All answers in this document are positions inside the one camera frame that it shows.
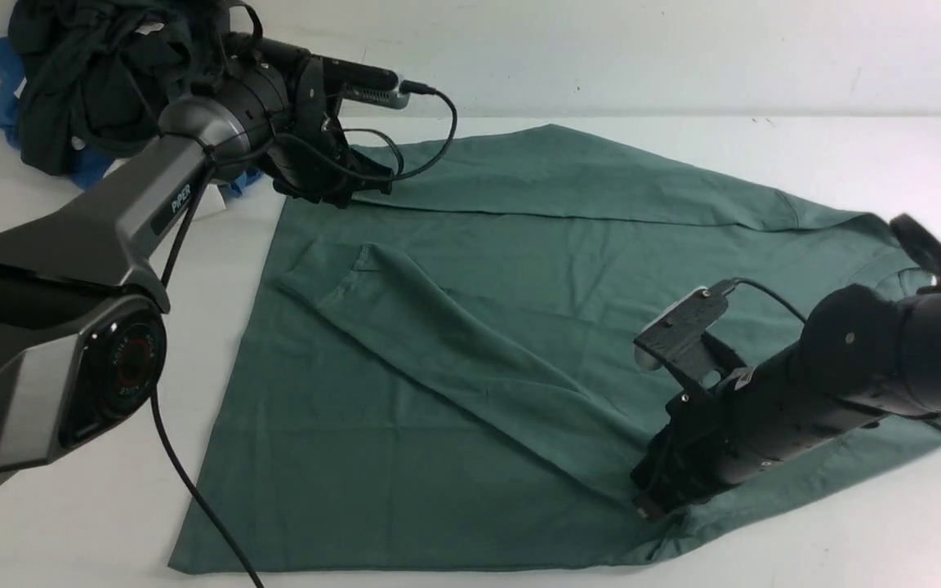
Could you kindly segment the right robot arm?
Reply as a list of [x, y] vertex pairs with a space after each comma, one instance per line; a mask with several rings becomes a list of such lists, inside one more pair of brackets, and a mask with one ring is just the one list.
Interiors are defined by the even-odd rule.
[[645, 371], [664, 369], [682, 390], [668, 424], [631, 472], [634, 506], [660, 521], [702, 505], [821, 444], [886, 417], [937, 425], [941, 417], [941, 242], [909, 215], [892, 234], [933, 275], [889, 301], [850, 284], [803, 318], [800, 337], [748, 366], [710, 332], [745, 278], [699, 287], [635, 338]]

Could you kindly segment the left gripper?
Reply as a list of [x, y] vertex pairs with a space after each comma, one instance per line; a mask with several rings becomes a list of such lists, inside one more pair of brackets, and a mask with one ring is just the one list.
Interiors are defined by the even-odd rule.
[[342, 83], [328, 81], [321, 57], [302, 57], [285, 71], [290, 108], [261, 170], [274, 189], [310, 203], [348, 206], [362, 191], [388, 196], [392, 168], [351, 148], [339, 119]]

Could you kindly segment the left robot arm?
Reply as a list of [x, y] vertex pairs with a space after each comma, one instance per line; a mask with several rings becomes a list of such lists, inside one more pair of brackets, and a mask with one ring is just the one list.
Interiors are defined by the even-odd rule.
[[167, 358], [164, 280], [149, 263], [206, 186], [231, 182], [297, 131], [329, 155], [340, 98], [402, 107], [389, 70], [284, 50], [231, 56], [159, 119], [159, 136], [59, 211], [0, 232], [0, 485], [123, 423]]

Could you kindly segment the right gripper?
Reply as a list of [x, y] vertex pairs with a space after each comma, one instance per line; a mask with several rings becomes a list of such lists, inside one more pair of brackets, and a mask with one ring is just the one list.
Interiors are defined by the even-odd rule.
[[753, 406], [743, 392], [682, 392], [667, 405], [670, 420], [632, 469], [632, 500], [649, 522], [702, 505], [753, 478], [747, 428]]

